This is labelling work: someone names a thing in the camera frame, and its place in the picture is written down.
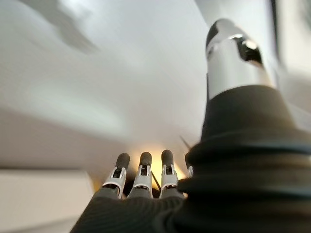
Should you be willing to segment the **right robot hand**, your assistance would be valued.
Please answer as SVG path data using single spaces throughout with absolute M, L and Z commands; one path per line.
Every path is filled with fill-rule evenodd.
M 257 45 L 229 19 L 206 41 L 207 106 L 190 177 L 170 195 L 113 199 L 101 188 L 74 233 L 308 233 L 311 135 L 273 86 Z

